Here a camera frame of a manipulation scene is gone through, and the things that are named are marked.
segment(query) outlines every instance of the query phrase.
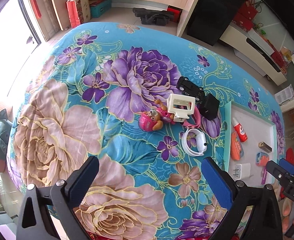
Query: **white charger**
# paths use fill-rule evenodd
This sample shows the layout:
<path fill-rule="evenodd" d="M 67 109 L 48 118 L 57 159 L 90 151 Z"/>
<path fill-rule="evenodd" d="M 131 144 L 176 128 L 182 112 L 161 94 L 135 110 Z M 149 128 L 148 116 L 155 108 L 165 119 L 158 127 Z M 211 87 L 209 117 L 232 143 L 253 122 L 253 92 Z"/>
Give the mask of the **white charger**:
<path fill-rule="evenodd" d="M 234 169 L 234 179 L 246 179 L 251 175 L 251 164 L 250 163 L 237 163 Z"/>

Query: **glue stick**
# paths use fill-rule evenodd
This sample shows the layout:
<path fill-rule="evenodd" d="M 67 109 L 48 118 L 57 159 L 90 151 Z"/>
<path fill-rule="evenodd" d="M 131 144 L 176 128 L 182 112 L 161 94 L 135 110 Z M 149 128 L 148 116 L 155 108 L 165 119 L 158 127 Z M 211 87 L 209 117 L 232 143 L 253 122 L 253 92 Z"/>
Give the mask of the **glue stick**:
<path fill-rule="evenodd" d="M 241 124 L 237 121 L 237 119 L 235 117 L 232 118 L 232 124 L 234 126 L 235 131 L 238 134 L 238 137 L 240 139 L 241 142 L 245 142 L 247 140 L 247 135 L 243 129 L 243 127 L 241 126 Z"/>

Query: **white paper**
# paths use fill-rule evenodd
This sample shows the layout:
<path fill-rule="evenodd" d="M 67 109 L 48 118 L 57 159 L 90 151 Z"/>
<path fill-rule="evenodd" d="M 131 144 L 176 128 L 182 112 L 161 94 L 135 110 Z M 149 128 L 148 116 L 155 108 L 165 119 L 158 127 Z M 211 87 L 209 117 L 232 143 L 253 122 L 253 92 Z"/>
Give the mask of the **white paper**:
<path fill-rule="evenodd" d="M 290 84 L 287 88 L 279 91 L 275 94 L 276 102 L 281 105 L 285 101 L 291 100 L 294 97 L 294 90 L 292 84 Z"/>

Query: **blue bedspread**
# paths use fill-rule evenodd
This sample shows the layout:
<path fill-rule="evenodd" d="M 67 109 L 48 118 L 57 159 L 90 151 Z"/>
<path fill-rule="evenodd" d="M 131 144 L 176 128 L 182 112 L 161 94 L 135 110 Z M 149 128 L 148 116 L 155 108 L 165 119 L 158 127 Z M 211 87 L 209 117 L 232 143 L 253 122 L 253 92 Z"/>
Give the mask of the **blue bedspread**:
<path fill-rule="evenodd" d="M 218 117 L 201 120 L 208 143 L 203 157 L 183 151 L 180 124 L 155 132 L 138 127 L 139 112 L 179 93 L 175 86 L 181 75 L 220 100 Z M 99 173 L 75 208 L 87 231 L 111 239 L 208 237 L 226 210 L 200 164 L 211 156 L 224 166 L 223 106 L 231 100 L 276 124 L 277 158 L 283 157 L 280 107 L 234 63 L 148 28 L 83 24 L 56 44 L 27 88 L 11 131 L 8 170 L 25 192 L 29 183 L 44 187 L 66 179 L 88 155 L 96 155 Z M 193 135 L 188 144 L 196 145 Z"/>

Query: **paper bag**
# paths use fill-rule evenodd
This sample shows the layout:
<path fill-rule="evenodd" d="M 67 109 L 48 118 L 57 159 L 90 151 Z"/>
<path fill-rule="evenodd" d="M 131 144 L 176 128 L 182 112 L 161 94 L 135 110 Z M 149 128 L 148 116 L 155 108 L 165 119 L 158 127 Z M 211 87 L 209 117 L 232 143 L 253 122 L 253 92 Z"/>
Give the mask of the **paper bag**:
<path fill-rule="evenodd" d="M 66 3 L 71 28 L 89 22 L 91 16 L 88 0 L 74 0 Z"/>

